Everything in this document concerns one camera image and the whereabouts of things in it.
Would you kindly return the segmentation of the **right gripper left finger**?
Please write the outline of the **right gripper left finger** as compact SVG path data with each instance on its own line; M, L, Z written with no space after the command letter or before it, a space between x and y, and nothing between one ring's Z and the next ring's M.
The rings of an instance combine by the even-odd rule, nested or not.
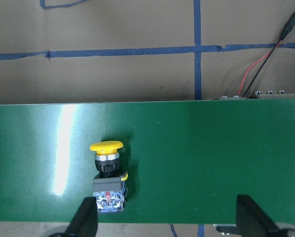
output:
M86 197L63 233L64 237L95 237L98 230L98 210L95 197Z

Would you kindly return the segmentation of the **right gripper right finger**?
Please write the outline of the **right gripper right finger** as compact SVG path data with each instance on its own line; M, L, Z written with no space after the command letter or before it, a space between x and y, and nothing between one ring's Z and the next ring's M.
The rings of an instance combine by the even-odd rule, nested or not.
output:
M249 195L238 195L236 227L242 237L282 237L283 233Z

